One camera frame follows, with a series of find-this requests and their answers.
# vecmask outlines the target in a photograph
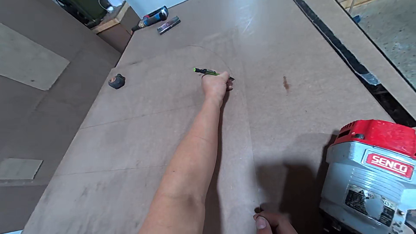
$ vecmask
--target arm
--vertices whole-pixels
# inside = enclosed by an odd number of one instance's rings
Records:
[[[220,108],[226,90],[232,89],[228,78],[227,72],[202,77],[202,109],[167,166],[139,234],[202,233],[205,197],[217,158]]]

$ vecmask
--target workbench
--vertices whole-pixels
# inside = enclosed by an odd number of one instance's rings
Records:
[[[413,95],[365,36],[340,33],[358,29],[335,1],[307,2],[400,102]],[[188,0],[169,15],[182,22],[164,35],[163,22],[134,33],[109,74],[126,85],[103,84],[24,233],[137,233],[201,108],[193,67],[235,78],[204,233],[253,234],[259,206],[318,233],[326,146],[354,120],[389,115],[292,0]]]

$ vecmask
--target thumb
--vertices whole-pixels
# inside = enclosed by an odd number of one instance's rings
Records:
[[[224,82],[227,82],[227,80],[230,78],[230,74],[229,74],[228,72],[223,72],[223,73],[221,73],[219,76],[221,76],[221,79],[222,79]]]
[[[257,234],[272,234],[272,228],[269,222],[261,216],[256,218],[256,229]]]

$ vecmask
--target stain mark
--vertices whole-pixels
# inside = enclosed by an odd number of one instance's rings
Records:
[[[86,196],[86,195],[88,195],[88,188],[84,187],[84,190],[82,191],[81,196]]]
[[[285,87],[286,95],[287,95],[287,93],[289,93],[290,86],[289,86],[289,83],[287,82],[287,79],[286,79],[285,76],[283,77],[283,86]]]

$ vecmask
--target panel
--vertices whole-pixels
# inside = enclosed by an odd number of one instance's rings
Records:
[[[48,90],[69,61],[0,23],[0,75]]]

